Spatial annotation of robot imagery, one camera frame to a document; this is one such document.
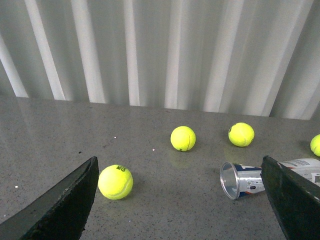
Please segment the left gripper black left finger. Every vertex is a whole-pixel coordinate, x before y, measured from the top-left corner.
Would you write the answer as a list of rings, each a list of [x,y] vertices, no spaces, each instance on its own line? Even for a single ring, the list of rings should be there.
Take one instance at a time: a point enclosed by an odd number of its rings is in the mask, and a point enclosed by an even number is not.
[[[94,203],[99,177],[91,157],[30,205],[1,223],[2,240],[78,240]]]

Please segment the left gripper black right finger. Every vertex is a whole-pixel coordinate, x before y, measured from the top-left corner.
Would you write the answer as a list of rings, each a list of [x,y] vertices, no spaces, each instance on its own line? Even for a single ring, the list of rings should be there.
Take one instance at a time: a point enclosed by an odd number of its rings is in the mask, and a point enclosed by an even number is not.
[[[281,230],[288,240],[320,238],[320,187],[270,156],[261,178]]]

